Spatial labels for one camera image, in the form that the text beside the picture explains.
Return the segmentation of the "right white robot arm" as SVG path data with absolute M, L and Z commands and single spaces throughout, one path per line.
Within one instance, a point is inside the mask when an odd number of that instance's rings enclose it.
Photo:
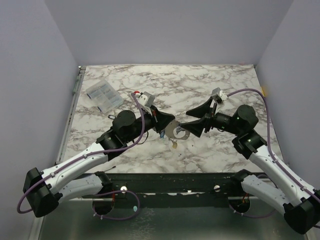
M 243 104 L 229 116 L 217 112 L 216 103 L 213 107 L 211 104 L 209 99 L 188 110 L 186 114 L 197 119 L 183 123 L 181 127 L 196 137 L 211 129 L 234 134 L 232 144 L 236 151 L 263 170 L 275 186 L 243 170 L 239 178 L 230 182 L 230 191 L 236 196 L 244 192 L 254 195 L 281 213 L 295 232 L 307 233 L 320 221 L 319 190 L 294 173 L 255 131 L 259 120 L 253 107 Z

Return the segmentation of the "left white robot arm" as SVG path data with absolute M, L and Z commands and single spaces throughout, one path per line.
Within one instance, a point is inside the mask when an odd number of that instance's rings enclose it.
M 40 218 L 64 201 L 90 195 L 106 197 L 112 191 L 107 174 L 97 171 L 84 176 L 84 173 L 135 147 L 149 130 L 161 133 L 175 120 L 174 115 L 159 111 L 155 106 L 151 106 L 150 111 L 140 109 L 140 114 L 136 117 L 133 111 L 123 110 L 112 121 L 110 129 L 79 154 L 44 170 L 30 169 L 17 212 L 33 212 Z

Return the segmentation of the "keyring bunch with keys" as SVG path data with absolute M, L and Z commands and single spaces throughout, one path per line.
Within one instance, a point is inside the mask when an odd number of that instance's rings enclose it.
M 177 120 L 171 121 L 161 132 L 161 139 L 170 149 L 176 150 L 179 141 L 185 141 L 190 137 L 190 132 L 181 127 Z

